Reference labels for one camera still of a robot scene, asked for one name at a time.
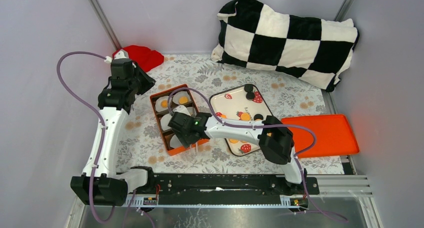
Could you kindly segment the metal serving tongs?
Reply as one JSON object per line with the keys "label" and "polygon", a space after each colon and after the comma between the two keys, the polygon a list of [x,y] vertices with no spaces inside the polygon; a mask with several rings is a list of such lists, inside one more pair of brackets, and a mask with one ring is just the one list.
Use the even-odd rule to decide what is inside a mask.
{"label": "metal serving tongs", "polygon": [[195,142],[190,146],[190,154],[194,157],[199,154],[199,142]]}

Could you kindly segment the orange cookie tin box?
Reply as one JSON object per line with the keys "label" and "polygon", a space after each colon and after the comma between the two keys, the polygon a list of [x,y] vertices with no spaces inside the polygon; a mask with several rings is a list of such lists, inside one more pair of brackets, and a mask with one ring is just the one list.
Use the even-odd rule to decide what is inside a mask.
{"label": "orange cookie tin box", "polygon": [[[177,155],[179,153],[185,152],[185,151],[189,150],[189,148],[185,148],[183,146],[181,146],[181,147],[179,147],[177,149],[171,149],[170,148],[170,139],[175,134],[174,134],[174,132],[172,131],[171,128],[168,129],[168,130],[166,130],[166,131],[163,131],[161,129],[161,125],[160,125],[160,119],[165,114],[169,114],[169,110],[166,110],[166,111],[163,111],[163,112],[156,112],[155,111],[155,102],[156,102],[156,100],[159,97],[162,97],[162,96],[169,96],[169,99],[172,100],[173,95],[176,94],[177,92],[179,92],[179,91],[187,91],[188,94],[191,97],[191,102],[189,102],[187,104],[184,104],[184,106],[186,106],[186,107],[191,106],[191,107],[193,107],[196,110],[195,111],[195,115],[193,115],[193,117],[194,117],[198,113],[198,108],[197,108],[196,104],[194,103],[193,96],[191,95],[191,93],[188,90],[186,90],[186,88],[187,88],[187,85],[186,84],[183,84],[183,85],[180,85],[180,86],[177,86],[177,87],[173,87],[173,88],[170,88],[168,90],[165,90],[165,91],[162,91],[162,92],[159,92],[159,93],[156,93],[156,94],[153,94],[153,95],[150,96],[150,101],[151,101],[151,104],[152,104],[152,107],[153,107],[153,110],[154,110],[154,115],[155,115],[156,121],[158,123],[158,127],[160,129],[161,138],[162,138],[162,140],[163,140],[163,142],[165,144],[166,152],[170,156],[174,156],[174,155]],[[175,103],[173,103],[173,101],[172,101],[172,106],[170,106],[170,108],[173,110],[177,106],[178,105],[175,104]]]}

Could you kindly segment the white strawberry tray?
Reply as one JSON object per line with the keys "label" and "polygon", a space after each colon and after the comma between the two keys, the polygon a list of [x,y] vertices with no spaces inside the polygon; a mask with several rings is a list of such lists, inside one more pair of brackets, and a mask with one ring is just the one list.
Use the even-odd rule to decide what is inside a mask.
{"label": "white strawberry tray", "polygon": [[218,116],[226,119],[241,120],[241,113],[248,113],[251,116],[250,121],[254,120],[255,114],[262,114],[263,119],[268,115],[272,115],[269,106],[265,102],[259,89],[253,85],[255,99],[253,101],[246,99],[244,86],[223,91],[212,95],[209,98],[210,105]]}

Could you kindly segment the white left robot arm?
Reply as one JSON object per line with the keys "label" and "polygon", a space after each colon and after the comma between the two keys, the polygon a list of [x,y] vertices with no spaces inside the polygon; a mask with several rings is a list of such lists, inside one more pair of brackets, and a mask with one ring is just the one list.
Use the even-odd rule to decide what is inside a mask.
{"label": "white left robot arm", "polygon": [[136,96],[149,91],[155,80],[129,58],[113,59],[110,66],[108,84],[98,96],[100,118],[93,147],[82,174],[72,177],[70,187],[85,205],[120,207],[133,190],[148,194],[155,188],[151,168],[116,172],[121,129]]}

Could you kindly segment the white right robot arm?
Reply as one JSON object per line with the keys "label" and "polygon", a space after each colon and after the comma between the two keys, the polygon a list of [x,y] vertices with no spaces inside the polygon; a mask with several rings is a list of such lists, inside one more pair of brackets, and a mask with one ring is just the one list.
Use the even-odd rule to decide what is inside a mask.
{"label": "white right robot arm", "polygon": [[282,166],[286,186],[291,193],[299,194],[307,187],[295,160],[293,133],[274,116],[243,121],[210,113],[198,113],[193,117],[174,112],[168,126],[186,148],[201,139],[234,139],[258,146],[269,162]]}

